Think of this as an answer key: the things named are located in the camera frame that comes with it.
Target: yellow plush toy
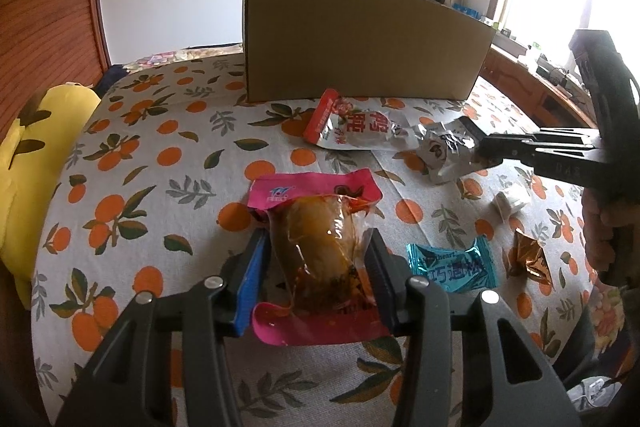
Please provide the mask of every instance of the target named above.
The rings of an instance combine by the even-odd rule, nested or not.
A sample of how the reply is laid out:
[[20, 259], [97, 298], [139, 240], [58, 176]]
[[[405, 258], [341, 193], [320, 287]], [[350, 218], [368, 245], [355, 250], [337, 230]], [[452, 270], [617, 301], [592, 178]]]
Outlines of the yellow plush toy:
[[49, 201], [65, 160], [100, 98], [78, 84], [52, 87], [0, 144], [0, 259], [26, 309]]

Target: metal screw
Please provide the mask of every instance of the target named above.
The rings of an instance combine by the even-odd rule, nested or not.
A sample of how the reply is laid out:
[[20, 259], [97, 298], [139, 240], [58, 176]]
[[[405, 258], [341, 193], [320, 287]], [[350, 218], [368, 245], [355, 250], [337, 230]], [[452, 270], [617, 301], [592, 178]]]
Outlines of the metal screw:
[[149, 304], [154, 299], [154, 295], [151, 292], [140, 292], [136, 295], [136, 302], [138, 304]]
[[500, 300], [500, 296], [493, 290], [484, 290], [481, 295], [482, 300], [487, 304], [497, 304]]
[[222, 277], [218, 277], [217, 275], [212, 275], [204, 280], [204, 285], [210, 290], [217, 290], [224, 283], [225, 282], [222, 280]]
[[429, 285], [429, 280], [426, 277], [422, 277], [421, 275], [414, 275], [413, 277], [409, 278], [409, 284], [417, 290], [420, 290], [422, 288], [427, 288], [427, 286]]

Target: white tablecloth with orange pattern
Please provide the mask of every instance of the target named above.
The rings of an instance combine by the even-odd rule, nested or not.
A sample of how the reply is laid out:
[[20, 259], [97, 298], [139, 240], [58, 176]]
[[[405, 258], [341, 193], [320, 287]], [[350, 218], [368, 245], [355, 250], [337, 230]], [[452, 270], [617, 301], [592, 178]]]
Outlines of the white tablecloth with orange pattern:
[[[125, 77], [79, 137], [50, 204], [33, 278], [36, 373], [52, 420], [76, 371], [136, 291], [184, 291], [244, 248], [257, 226], [244, 206], [247, 190], [266, 172], [370, 168], [384, 194], [374, 225], [398, 255], [407, 243], [463, 248], [485, 233], [500, 294], [555, 360], [594, 280], [584, 256], [580, 188], [539, 178], [513, 161], [434, 186], [413, 153], [336, 153], [311, 146], [300, 136], [317, 101], [247, 104], [243, 63], [242, 54], [232, 54]], [[412, 124], [466, 114], [497, 132], [536, 129], [481, 78], [466, 102], [359, 98], [358, 106], [401, 108]], [[511, 184], [528, 187], [532, 203], [503, 223], [491, 201]], [[545, 243], [553, 289], [509, 277], [515, 227]], [[280, 291], [274, 286], [282, 280], [273, 267], [268, 295]], [[609, 324], [615, 307], [611, 300], [604, 309], [602, 302], [600, 296]], [[614, 321], [610, 330], [617, 333], [619, 325]], [[179, 337], [174, 344], [178, 353]], [[247, 426], [386, 426], [402, 382], [405, 347], [403, 339], [392, 338], [273, 347], [248, 331], [227, 342], [227, 354]], [[460, 357], [454, 358], [452, 425], [462, 375]], [[172, 378], [174, 413], [177, 425], [185, 425], [179, 375], [174, 371]]]

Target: tablecloth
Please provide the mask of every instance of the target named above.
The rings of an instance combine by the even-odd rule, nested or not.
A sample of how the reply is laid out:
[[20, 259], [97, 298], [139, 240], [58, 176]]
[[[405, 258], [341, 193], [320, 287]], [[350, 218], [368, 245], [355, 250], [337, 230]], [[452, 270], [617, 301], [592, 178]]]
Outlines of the tablecloth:
[[[184, 291], [244, 248], [258, 226], [245, 206], [247, 191], [252, 180], [269, 172], [371, 169], [384, 195], [372, 224], [398, 255], [407, 243], [464, 248], [476, 234], [486, 234], [498, 291], [549, 360], [557, 358], [595, 280], [584, 255], [581, 189], [540, 178], [510, 160], [435, 186], [411, 152], [323, 150], [301, 138], [317, 103], [247, 103], [242, 54], [166, 64], [113, 86], [70, 152], [33, 277], [34, 359], [52, 420], [78, 370], [136, 292]], [[465, 114], [495, 132], [537, 129], [482, 78], [466, 102], [354, 103], [401, 109], [411, 124]], [[491, 201], [512, 184], [527, 187], [532, 202], [504, 223]], [[553, 288], [513, 275], [516, 227], [545, 245]], [[283, 280], [272, 266], [268, 298], [282, 291], [277, 285]], [[606, 322], [603, 333], [614, 336], [622, 325], [616, 296], [608, 291], [596, 303], [602, 315], [596, 324]], [[173, 343], [174, 414], [177, 425], [185, 425], [179, 335]], [[462, 376], [459, 338], [455, 343], [452, 425], [459, 419]], [[273, 347], [248, 331], [226, 346], [247, 426], [391, 423], [404, 339]]]

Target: blue gripper pad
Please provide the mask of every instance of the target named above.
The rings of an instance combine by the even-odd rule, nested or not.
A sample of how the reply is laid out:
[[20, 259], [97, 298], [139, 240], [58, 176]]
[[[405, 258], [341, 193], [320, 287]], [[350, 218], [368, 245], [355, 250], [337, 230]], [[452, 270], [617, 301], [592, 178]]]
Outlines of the blue gripper pad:
[[249, 322], [251, 313], [258, 301], [258, 292], [262, 285], [262, 268], [265, 259], [270, 253], [269, 232], [267, 230], [256, 230], [249, 241], [248, 249], [253, 250], [251, 261], [244, 272], [244, 277], [238, 288], [236, 301], [236, 315], [232, 324], [236, 337], [244, 334]]

